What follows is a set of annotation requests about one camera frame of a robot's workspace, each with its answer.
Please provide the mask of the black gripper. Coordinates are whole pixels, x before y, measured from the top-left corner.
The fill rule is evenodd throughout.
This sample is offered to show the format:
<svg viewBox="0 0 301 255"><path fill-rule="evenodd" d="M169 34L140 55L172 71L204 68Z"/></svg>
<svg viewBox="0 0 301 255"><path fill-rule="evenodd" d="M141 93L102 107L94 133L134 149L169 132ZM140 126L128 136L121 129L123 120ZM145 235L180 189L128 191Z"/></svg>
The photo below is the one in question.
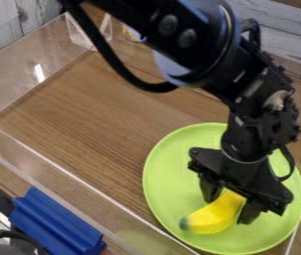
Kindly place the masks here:
<svg viewBox="0 0 301 255"><path fill-rule="evenodd" d="M288 161L289 173L277 176L269 155L264 155L255 161L240 160L229 154L225 142L221 144L221 149L205 147L189 149L188 168L200 178L205 202L213 202L222 188L228 188L247 198L237 219L239 224L252 224L261 211L272 211L283 215L295 198L292 191L284 185L284 181L295 173L295 159L288 147L280 147L280 152Z"/></svg>

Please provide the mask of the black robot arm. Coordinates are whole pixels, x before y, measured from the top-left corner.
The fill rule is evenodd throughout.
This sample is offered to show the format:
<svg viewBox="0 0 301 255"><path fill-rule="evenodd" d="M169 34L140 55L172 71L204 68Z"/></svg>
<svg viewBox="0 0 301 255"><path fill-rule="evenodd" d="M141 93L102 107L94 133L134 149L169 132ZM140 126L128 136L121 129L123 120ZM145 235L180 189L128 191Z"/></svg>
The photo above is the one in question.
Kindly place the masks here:
<svg viewBox="0 0 301 255"><path fill-rule="evenodd" d="M299 139L300 111L292 80L261 48L256 20L240 20L226 0L90 0L137 30L154 50L165 80L150 84L125 66L79 0L59 0L117 73L137 88L168 93L200 87L229 107L218 149L194 147L188 167L200 178L205 201L224 189L247 202L239 223L261 213L283 214L293 193L269 163Z"/></svg>

